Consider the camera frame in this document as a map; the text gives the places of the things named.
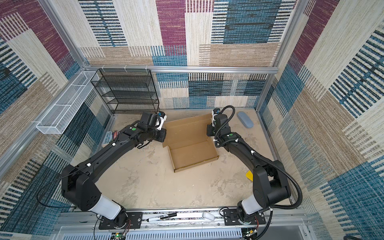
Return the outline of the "brown cardboard box sheet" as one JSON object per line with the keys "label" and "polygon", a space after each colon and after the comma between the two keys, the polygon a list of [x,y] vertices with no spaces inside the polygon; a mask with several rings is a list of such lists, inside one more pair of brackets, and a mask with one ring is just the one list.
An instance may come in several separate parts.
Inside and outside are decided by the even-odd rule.
{"label": "brown cardboard box sheet", "polygon": [[207,136],[210,114],[171,121],[163,147],[168,149],[174,172],[181,172],[219,159],[213,140]]}

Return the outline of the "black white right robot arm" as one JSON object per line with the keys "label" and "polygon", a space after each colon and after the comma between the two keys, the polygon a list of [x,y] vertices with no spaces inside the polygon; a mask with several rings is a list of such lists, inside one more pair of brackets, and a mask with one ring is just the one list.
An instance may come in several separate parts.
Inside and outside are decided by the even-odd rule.
{"label": "black white right robot arm", "polygon": [[214,109],[212,123],[207,125],[207,136],[214,137],[217,148],[235,155],[253,174],[252,194],[237,207],[240,221],[248,223],[255,213],[288,199],[291,189],[287,176],[275,168],[283,169],[282,163],[273,162],[253,150],[238,133],[231,131],[227,121],[227,115]]}

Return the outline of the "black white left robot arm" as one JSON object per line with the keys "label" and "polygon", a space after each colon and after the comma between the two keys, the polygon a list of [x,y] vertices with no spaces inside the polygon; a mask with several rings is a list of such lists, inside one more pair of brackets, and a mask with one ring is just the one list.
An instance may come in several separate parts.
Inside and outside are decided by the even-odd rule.
{"label": "black white left robot arm", "polygon": [[96,182],[120,157],[134,148],[143,148],[152,141],[164,142],[167,116],[164,112],[143,113],[141,119],[119,131],[106,147],[76,166],[68,165],[61,174],[61,193],[83,212],[94,212],[112,221],[112,227],[127,225],[126,209],[105,197]]}

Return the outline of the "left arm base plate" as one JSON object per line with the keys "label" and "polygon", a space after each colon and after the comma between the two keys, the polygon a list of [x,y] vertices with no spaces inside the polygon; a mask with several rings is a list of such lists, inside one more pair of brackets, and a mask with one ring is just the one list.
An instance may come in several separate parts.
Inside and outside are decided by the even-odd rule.
{"label": "left arm base plate", "polygon": [[127,230],[127,229],[139,229],[142,224],[143,212],[126,212],[122,224],[116,221],[109,220],[106,217],[102,217],[98,226],[99,230]]}

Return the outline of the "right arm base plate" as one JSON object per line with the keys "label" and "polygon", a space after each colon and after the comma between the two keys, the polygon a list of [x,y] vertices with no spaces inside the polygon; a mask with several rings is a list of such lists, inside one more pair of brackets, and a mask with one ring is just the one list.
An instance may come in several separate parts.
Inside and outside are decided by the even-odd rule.
{"label": "right arm base plate", "polygon": [[259,213],[256,213],[250,219],[241,221],[236,209],[230,209],[223,207],[219,210],[219,214],[224,218],[226,226],[235,226],[235,225],[264,225],[267,223],[265,217],[261,216]]}

